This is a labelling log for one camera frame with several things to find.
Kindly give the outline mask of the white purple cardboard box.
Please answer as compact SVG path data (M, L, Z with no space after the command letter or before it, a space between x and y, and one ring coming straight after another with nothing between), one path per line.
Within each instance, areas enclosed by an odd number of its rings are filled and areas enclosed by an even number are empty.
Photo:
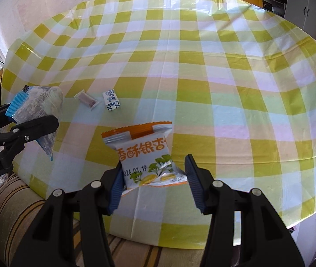
M294 226L291 233L305 266L316 259L316 213Z

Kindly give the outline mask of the green checkered tablecloth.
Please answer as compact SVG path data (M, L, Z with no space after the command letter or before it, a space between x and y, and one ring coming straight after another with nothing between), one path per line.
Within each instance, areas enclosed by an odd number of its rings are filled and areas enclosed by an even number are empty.
M101 134L170 121L168 145L231 188L260 188L288 227L316 212L316 40L241 0L92 0L7 52L2 101L24 86L64 96L52 157L36 142L15 172L39 196L80 190L116 166ZM99 100L88 109L80 90ZM103 92L120 107L108 111Z

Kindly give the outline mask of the blue clear snack bag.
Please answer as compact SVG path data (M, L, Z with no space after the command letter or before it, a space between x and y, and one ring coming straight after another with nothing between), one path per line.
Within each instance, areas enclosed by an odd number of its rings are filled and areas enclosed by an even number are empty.
M12 99L5 115L15 123L25 123L53 115L60 122L63 92L57 86L24 86Z

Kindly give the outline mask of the ginkgo snack packet orange white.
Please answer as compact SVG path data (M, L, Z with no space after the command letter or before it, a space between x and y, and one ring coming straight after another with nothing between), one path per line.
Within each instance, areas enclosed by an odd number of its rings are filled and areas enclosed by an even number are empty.
M124 194L141 186L167 187L187 183L172 159L168 135L172 122L142 123L103 132L104 143L115 150L122 165Z

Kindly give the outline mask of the blue white milk candy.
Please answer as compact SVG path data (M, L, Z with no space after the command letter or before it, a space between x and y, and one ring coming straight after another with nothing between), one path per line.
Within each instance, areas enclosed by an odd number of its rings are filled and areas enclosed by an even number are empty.
M113 111L121 106L114 89L103 92L103 98L108 111Z

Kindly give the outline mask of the purple bar clear wrapper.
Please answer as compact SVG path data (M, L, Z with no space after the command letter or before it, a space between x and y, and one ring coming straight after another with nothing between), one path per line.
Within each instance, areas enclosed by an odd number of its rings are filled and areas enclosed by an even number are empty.
M84 104L88 109L93 110L97 105L99 105L99 100L88 95L85 90L80 90L79 93L74 95L82 104Z

